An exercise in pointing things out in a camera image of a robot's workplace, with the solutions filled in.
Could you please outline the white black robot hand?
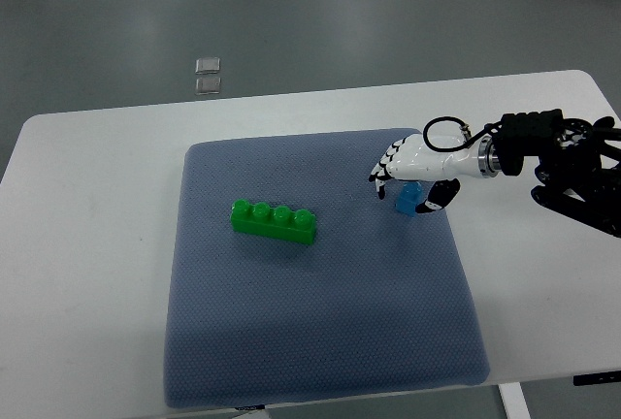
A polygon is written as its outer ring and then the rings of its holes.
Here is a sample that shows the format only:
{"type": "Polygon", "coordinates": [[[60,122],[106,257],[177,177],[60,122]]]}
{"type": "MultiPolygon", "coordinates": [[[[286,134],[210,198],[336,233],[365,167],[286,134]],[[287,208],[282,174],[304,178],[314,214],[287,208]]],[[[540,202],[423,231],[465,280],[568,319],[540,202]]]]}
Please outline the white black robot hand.
{"type": "Polygon", "coordinates": [[[392,143],[372,168],[369,182],[377,196],[385,197],[385,184],[390,180],[428,181],[428,196],[416,207],[418,214],[444,209],[460,191],[460,177],[484,177],[487,169],[481,159],[480,143],[467,147],[461,138],[437,135],[426,140],[412,134],[392,143]]]}

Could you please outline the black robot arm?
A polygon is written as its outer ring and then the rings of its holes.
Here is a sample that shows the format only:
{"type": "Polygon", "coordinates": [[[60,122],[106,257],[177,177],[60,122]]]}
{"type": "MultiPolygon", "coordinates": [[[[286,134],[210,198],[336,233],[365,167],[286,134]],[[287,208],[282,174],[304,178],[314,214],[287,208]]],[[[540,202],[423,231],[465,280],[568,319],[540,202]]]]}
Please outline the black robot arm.
{"type": "Polygon", "coordinates": [[[507,113],[484,126],[504,175],[518,176],[527,157],[539,164],[539,185],[531,196],[539,205],[584,225],[620,236],[620,128],[605,116],[594,123],[566,118],[559,109],[507,113]]]}

